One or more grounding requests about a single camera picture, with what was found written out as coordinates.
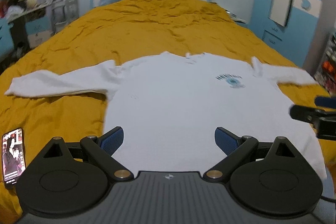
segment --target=shirt's left sleeve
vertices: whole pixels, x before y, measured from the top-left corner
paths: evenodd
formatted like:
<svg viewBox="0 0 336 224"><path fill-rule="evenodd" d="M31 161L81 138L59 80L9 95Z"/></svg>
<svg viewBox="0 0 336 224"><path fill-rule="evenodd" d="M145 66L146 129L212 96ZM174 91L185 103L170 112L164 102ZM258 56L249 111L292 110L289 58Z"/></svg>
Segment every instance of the shirt's left sleeve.
<svg viewBox="0 0 336 224"><path fill-rule="evenodd" d="M300 68L262 64L256 57L252 57L252 65L255 77L266 78L275 84L317 84L308 72Z"/></svg>

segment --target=metal screw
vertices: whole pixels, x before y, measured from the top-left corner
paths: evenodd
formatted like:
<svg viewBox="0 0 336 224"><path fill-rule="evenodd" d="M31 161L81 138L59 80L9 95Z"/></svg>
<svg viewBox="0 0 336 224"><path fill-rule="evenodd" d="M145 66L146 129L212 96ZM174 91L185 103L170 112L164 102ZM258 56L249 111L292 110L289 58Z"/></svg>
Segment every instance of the metal screw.
<svg viewBox="0 0 336 224"><path fill-rule="evenodd" d="M223 175L223 173L220 172L219 170L210 170L206 173L206 175L209 178L218 179Z"/></svg>
<svg viewBox="0 0 336 224"><path fill-rule="evenodd" d="M125 179L131 175L131 172L129 172L128 170L118 170L114 172L114 175L119 179Z"/></svg>

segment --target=blue wardrobe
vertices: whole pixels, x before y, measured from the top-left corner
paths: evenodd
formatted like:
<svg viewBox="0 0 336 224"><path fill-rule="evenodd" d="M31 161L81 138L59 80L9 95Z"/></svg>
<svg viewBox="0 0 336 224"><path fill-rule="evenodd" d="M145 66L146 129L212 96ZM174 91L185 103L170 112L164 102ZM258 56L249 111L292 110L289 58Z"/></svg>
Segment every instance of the blue wardrobe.
<svg viewBox="0 0 336 224"><path fill-rule="evenodd" d="M313 40L321 0L291 0L284 26L271 20L272 0L254 0L249 28L271 48L302 67Z"/></svg>

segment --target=woman on phone screen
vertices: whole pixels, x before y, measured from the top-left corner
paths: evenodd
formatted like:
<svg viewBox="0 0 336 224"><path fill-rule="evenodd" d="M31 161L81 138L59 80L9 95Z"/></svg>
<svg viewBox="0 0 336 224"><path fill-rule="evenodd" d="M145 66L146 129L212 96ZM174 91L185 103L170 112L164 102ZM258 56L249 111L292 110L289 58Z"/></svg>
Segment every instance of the woman on phone screen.
<svg viewBox="0 0 336 224"><path fill-rule="evenodd" d="M20 158L19 150L14 150L15 139L10 137L7 140L6 152L2 155L6 170L5 175L19 171Z"/></svg>

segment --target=black cable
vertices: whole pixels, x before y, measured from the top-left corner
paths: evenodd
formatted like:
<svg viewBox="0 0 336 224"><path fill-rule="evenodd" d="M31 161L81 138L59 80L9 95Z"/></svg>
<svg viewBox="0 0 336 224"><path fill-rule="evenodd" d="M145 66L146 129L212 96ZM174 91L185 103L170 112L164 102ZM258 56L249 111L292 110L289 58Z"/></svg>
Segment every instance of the black cable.
<svg viewBox="0 0 336 224"><path fill-rule="evenodd" d="M336 203L336 199L334 198L327 198L326 196L321 196L321 199L331 202L331 203Z"/></svg>

